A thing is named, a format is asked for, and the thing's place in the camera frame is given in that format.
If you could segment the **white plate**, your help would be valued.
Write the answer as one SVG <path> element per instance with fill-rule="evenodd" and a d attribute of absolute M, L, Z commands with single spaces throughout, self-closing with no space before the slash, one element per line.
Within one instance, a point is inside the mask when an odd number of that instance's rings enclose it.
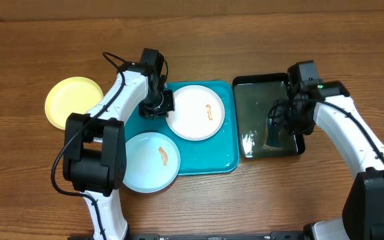
<path fill-rule="evenodd" d="M 214 90 L 202 85 L 188 85 L 173 94 L 175 110 L 167 124 L 177 136 L 202 141 L 220 130 L 225 119 L 224 104 Z"/>

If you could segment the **yellow plate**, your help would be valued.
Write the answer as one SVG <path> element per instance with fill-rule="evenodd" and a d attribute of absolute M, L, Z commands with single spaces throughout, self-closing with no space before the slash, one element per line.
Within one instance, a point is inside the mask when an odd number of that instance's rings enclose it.
<path fill-rule="evenodd" d="M 96 82 L 86 77 L 70 77 L 50 90 L 45 100 L 45 114 L 53 126 L 65 130 L 70 114 L 84 114 L 102 99 L 103 92 Z"/>

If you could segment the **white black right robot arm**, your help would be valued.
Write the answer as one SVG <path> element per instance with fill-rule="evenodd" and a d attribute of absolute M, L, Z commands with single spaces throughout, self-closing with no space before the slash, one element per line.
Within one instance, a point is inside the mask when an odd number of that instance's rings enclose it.
<path fill-rule="evenodd" d="M 268 122 L 294 135 L 322 129 L 340 152 L 353 185 L 336 219 L 310 223 L 300 239 L 384 240 L 384 144 L 360 116 L 339 81 L 324 82 L 313 61 L 287 70 L 287 99 L 276 100 Z"/>

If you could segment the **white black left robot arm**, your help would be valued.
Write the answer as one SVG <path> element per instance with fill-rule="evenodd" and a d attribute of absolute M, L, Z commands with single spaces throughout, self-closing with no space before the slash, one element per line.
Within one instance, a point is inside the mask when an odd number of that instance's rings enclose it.
<path fill-rule="evenodd" d="M 81 197 L 89 208 L 92 239 L 126 239 L 129 227 L 119 198 L 127 167 L 125 124 L 134 110 L 144 119 L 167 117 L 174 96 L 167 89 L 164 56 L 145 48 L 138 62 L 122 60 L 104 98 L 84 114 L 72 113 L 65 124 L 64 146 L 51 170 L 53 188 Z"/>

